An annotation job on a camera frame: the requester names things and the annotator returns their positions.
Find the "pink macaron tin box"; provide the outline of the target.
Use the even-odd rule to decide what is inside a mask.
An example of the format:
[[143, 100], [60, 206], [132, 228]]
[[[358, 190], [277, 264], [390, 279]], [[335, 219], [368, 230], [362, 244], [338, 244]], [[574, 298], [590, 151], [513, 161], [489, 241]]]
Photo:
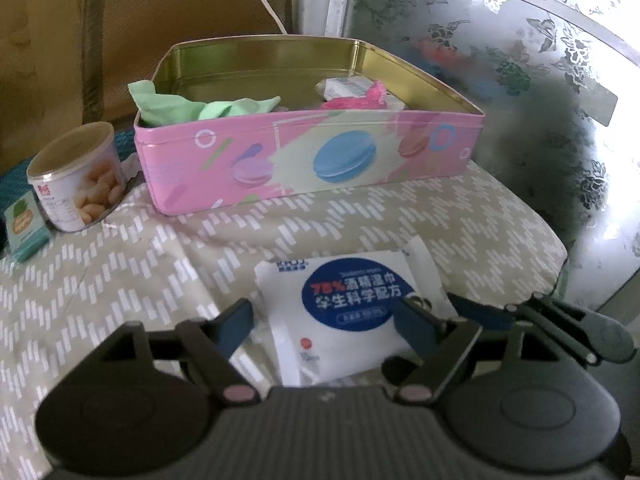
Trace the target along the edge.
[[[401, 110], [327, 110], [329, 78], [384, 84]], [[360, 40], [239, 36], [173, 46], [152, 77], [158, 92], [193, 102], [278, 98], [266, 114], [151, 127], [134, 143], [162, 214], [334, 188], [461, 174], [484, 113], [402, 58]]]

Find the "teal corrugated mat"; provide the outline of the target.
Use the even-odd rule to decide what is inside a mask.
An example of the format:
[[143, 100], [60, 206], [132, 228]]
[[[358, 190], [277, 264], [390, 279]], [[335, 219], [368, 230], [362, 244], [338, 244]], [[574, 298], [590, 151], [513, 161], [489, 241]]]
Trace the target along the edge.
[[[115, 146], [125, 177], [130, 180], [134, 177], [134, 170], [140, 169], [139, 161], [134, 153], [134, 130], [122, 130], [115, 133]], [[32, 157], [26, 158], [17, 165], [6, 170], [0, 177], [0, 205], [4, 212], [13, 203], [19, 200], [32, 187], [27, 182], [26, 171]]]

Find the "brown seat cushion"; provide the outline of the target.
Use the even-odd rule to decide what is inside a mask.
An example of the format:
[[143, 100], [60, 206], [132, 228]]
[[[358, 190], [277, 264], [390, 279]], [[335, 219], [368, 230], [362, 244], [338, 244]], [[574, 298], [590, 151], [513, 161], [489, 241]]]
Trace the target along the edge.
[[179, 42], [275, 34], [292, 0], [81, 0], [82, 120], [124, 122], [130, 82], [148, 79]]

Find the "round white snack can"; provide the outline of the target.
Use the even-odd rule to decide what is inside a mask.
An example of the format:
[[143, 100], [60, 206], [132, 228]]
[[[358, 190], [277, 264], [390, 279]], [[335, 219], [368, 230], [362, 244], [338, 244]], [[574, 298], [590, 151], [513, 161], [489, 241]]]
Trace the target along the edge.
[[90, 122], [62, 134], [32, 159], [26, 176], [44, 213], [62, 232], [78, 232], [102, 220], [127, 186], [108, 122]]

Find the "small teal pineapple box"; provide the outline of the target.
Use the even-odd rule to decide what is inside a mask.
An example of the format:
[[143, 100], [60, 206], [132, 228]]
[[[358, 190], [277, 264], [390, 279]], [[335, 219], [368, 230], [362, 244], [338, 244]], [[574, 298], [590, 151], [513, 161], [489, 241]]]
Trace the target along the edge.
[[28, 191], [4, 212], [6, 234], [13, 259], [23, 263], [49, 243], [51, 233], [32, 191]]

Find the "white alcohol wipes packet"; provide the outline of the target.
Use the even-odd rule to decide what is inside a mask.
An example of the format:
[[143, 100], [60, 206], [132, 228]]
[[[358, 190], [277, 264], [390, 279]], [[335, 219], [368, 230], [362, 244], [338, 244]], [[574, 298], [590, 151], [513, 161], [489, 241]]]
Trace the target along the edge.
[[285, 387], [334, 382], [407, 352], [393, 321], [405, 298], [436, 318], [457, 314], [418, 236], [396, 250], [264, 261], [255, 275], [262, 321], [255, 339]]

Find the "green cloth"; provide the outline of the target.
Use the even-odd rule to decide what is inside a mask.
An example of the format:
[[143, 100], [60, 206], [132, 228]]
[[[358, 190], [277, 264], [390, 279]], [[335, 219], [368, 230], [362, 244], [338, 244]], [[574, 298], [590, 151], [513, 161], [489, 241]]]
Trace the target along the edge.
[[280, 96], [266, 100], [249, 98], [235, 101], [198, 102], [178, 94], [157, 93], [150, 80], [128, 84], [128, 91], [138, 109], [140, 119], [149, 127], [166, 127], [216, 118], [267, 114], [281, 102]]

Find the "pink cloth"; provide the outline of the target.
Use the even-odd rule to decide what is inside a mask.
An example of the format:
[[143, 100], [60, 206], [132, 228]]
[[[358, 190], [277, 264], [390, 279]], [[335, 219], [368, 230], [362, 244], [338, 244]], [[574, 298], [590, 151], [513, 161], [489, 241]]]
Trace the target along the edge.
[[386, 88], [375, 81], [364, 96], [339, 96], [320, 105], [322, 110], [385, 110]]

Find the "white tissue packet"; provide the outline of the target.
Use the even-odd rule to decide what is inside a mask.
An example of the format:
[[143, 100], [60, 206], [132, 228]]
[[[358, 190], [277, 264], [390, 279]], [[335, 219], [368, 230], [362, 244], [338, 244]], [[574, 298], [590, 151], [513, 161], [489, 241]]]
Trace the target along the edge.
[[[328, 78], [316, 84], [316, 90], [324, 103], [339, 96], [364, 96], [375, 81], [365, 76]], [[400, 112], [406, 108], [404, 102], [386, 89], [386, 110]]]

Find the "frosted floral glass door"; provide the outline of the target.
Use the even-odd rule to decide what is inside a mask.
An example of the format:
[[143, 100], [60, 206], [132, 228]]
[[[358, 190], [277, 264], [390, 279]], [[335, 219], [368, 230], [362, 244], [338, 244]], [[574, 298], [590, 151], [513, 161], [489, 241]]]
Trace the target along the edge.
[[560, 296], [598, 308], [639, 267], [639, 0], [329, 0], [484, 110], [474, 158], [568, 252]]

